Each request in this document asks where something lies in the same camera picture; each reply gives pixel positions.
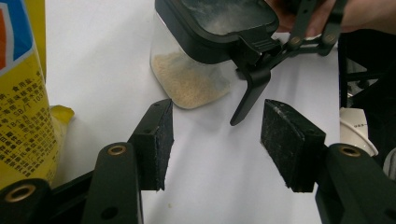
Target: black lid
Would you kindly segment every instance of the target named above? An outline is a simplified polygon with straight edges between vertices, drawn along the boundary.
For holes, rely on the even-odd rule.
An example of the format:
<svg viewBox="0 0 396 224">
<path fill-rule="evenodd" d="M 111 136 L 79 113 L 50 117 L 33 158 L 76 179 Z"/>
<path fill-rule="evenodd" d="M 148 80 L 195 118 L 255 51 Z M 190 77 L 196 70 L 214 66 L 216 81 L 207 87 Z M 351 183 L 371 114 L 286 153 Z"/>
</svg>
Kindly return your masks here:
<svg viewBox="0 0 396 224">
<path fill-rule="evenodd" d="M 230 60 L 241 42 L 252 49 L 253 62 L 274 47 L 270 36 L 278 19 L 263 0 L 156 0 L 155 7 L 178 44 L 200 63 Z"/>
</svg>

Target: human hand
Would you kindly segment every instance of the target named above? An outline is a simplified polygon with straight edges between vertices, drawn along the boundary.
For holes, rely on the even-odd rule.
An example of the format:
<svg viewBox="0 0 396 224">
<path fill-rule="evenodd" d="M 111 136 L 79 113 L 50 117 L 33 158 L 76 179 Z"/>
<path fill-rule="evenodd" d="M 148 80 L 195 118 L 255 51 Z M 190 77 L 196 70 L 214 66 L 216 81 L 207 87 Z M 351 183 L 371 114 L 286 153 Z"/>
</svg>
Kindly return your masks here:
<svg viewBox="0 0 396 224">
<path fill-rule="evenodd" d="M 279 17 L 278 32 L 290 32 L 295 21 L 285 2 L 287 0 L 266 0 Z M 331 13 L 335 0 L 319 0 L 306 30 L 306 36 L 321 34 Z M 342 32 L 359 29 L 374 29 L 396 35 L 396 1 L 395 0 L 348 0 Z"/>
</svg>

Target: red and blue label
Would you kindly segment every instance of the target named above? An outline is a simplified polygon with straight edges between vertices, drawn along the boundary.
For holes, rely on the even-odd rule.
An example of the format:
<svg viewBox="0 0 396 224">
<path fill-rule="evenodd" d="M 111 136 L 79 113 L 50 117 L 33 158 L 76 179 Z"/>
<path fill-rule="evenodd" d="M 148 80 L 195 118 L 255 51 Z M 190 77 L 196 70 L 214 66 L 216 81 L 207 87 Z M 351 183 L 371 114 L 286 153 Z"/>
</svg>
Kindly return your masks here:
<svg viewBox="0 0 396 224">
<path fill-rule="evenodd" d="M 22 0 L 0 0 L 0 71 L 12 68 L 32 51 L 33 36 L 26 15 Z"/>
</svg>

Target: yellow package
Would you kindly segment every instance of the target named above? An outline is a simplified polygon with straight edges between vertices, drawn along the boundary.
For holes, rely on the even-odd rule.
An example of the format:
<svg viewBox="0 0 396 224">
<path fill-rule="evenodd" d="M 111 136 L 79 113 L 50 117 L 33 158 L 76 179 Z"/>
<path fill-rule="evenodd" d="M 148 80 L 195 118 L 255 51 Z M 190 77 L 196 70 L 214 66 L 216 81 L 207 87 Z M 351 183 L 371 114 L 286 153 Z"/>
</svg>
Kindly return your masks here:
<svg viewBox="0 0 396 224">
<path fill-rule="evenodd" d="M 44 5 L 44 0 L 0 0 L 0 189 L 24 178 L 50 182 L 74 115 L 70 108 L 49 106 L 42 69 Z M 28 14 L 29 8 L 35 12 Z"/>
</svg>

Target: white table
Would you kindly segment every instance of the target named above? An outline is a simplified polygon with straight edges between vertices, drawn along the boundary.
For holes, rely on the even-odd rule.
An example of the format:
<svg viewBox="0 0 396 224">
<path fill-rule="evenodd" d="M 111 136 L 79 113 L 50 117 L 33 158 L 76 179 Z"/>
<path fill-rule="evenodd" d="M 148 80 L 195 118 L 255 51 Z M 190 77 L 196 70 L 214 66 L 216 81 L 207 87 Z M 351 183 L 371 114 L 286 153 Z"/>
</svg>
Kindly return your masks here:
<svg viewBox="0 0 396 224">
<path fill-rule="evenodd" d="M 55 186 L 94 168 L 99 150 L 124 142 L 166 98 L 149 68 L 154 1 L 47 1 L 48 94 L 76 112 Z M 224 64 L 232 91 L 193 110 L 174 108 L 175 143 L 165 191 L 143 191 L 147 224 L 319 223 L 315 194 L 285 187 L 260 144 L 263 102 L 287 103 L 339 141 L 336 52 L 287 59 L 247 118 L 229 121 L 246 83 Z"/>
</svg>

